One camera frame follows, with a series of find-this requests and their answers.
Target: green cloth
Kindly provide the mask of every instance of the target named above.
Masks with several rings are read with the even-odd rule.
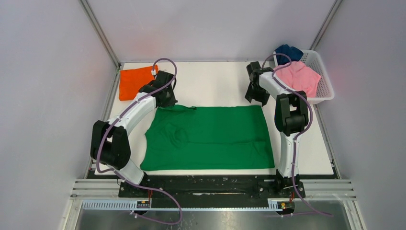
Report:
[[[158,108],[145,133],[144,171],[274,168],[262,108]]]

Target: pink cloth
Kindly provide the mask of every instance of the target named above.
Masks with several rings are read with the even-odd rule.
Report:
[[[303,62],[293,61],[290,66],[276,71],[275,74],[292,89],[296,91],[303,90],[307,97],[316,97],[317,84],[321,76]]]

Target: dark blue fabric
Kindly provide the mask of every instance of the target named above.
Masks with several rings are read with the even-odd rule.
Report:
[[[300,49],[294,46],[282,45],[275,49],[275,53],[282,53],[288,55],[292,61],[300,61],[303,56],[303,52]],[[278,60],[278,65],[284,65],[289,63],[289,60],[284,56],[276,56],[276,60]]]

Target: white wall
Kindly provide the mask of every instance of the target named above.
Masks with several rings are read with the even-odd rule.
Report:
[[[114,66],[79,1],[0,3],[0,225],[54,230]]]
[[[311,46],[334,0],[90,0],[122,62],[262,60]]]
[[[317,51],[336,97],[320,105],[368,229],[404,229],[406,2],[347,0]]]

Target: white laundry basket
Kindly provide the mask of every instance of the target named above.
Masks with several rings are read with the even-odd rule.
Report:
[[[311,104],[318,104],[325,100],[331,100],[334,98],[333,87],[331,86],[330,79],[328,78],[326,68],[324,68],[323,61],[320,55],[313,50],[301,49],[303,56],[300,59],[305,65],[310,67],[316,73],[320,74],[321,78],[317,85],[316,97],[307,98]],[[275,66],[278,66],[277,58],[275,59]]]

